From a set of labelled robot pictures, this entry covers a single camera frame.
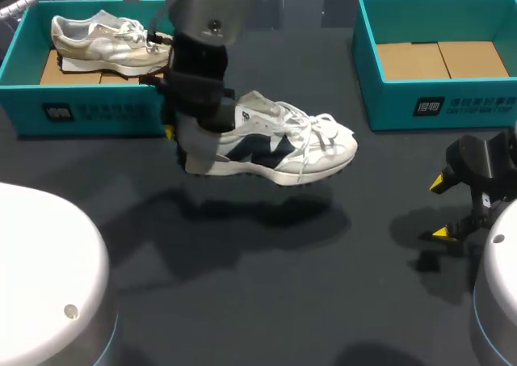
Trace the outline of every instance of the shoe sole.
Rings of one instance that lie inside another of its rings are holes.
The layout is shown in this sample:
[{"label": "shoe sole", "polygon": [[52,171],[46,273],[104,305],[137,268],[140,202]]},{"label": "shoe sole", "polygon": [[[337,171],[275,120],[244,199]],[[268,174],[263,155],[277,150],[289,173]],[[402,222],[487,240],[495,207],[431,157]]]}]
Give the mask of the shoe sole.
[{"label": "shoe sole", "polygon": [[96,73],[99,71],[109,71],[122,75],[125,78],[136,78],[142,75],[151,75],[162,71],[164,65],[147,65],[145,67],[128,67],[117,65],[109,61],[84,61],[81,59],[71,59],[62,57],[60,67],[64,73]]},{"label": "shoe sole", "polygon": [[190,154],[185,155],[185,171],[192,175],[207,175],[207,176],[231,176],[239,174],[253,174],[259,175],[279,186],[300,186],[304,184],[314,183],[318,180],[326,179],[332,175],[337,174],[351,163],[352,159],[347,162],[323,170],[321,172],[314,172],[310,174],[290,174],[278,170],[272,170],[265,166],[253,164],[251,162],[214,162],[199,160],[192,157]]}]

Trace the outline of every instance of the teal box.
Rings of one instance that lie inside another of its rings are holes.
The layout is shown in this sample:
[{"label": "teal box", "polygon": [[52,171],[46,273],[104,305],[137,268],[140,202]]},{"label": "teal box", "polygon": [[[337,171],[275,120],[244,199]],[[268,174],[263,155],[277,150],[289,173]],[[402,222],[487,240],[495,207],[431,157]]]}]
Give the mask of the teal box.
[{"label": "teal box", "polygon": [[[438,41],[492,41],[509,77],[385,79],[376,44]],[[359,0],[352,53],[372,130],[515,124],[517,0]]]},{"label": "teal box", "polygon": [[[28,9],[0,69],[0,104],[20,136],[159,136],[162,96],[137,82],[85,85],[40,85],[53,47],[50,23],[54,15],[87,19],[101,9],[144,26],[165,0],[43,1]],[[168,19],[158,24],[171,34]],[[57,119],[48,110],[64,111]]]}]

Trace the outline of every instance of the cardboard insert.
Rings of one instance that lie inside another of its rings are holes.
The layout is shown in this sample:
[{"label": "cardboard insert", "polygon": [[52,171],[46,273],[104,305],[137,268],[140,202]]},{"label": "cardboard insert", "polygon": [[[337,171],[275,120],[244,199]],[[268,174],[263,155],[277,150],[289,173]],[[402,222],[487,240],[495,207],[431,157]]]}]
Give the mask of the cardboard insert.
[{"label": "cardboard insert", "polygon": [[48,54],[40,85],[91,85],[100,83],[138,83],[138,78],[123,78],[115,73],[64,74],[59,66],[57,51]]},{"label": "cardboard insert", "polygon": [[507,78],[491,41],[377,44],[388,81]]}]

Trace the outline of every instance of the sneaker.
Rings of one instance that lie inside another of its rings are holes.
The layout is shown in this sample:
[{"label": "sneaker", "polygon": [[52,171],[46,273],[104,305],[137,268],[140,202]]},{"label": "sneaker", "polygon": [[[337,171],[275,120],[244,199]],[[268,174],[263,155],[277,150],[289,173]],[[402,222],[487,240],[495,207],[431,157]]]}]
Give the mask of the sneaker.
[{"label": "sneaker", "polygon": [[253,91],[235,108],[235,129],[212,133],[180,116],[176,140],[195,175],[261,175],[280,186],[312,183],[341,171],[355,156],[353,132],[329,114],[308,116]]},{"label": "sneaker", "polygon": [[130,78],[158,72],[169,61],[170,46],[148,42],[141,23],[106,11],[85,20],[54,16],[52,40],[63,72],[110,70]]}]

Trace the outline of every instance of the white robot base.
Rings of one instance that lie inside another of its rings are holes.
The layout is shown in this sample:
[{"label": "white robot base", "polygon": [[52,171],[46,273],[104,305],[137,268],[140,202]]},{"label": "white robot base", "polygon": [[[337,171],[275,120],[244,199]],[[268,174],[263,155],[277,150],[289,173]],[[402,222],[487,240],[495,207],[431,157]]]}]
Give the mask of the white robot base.
[{"label": "white robot base", "polygon": [[485,244],[473,293],[470,336],[482,366],[517,366],[517,201]]},{"label": "white robot base", "polygon": [[0,293],[0,366],[117,365],[106,246],[70,202],[0,183]]}]

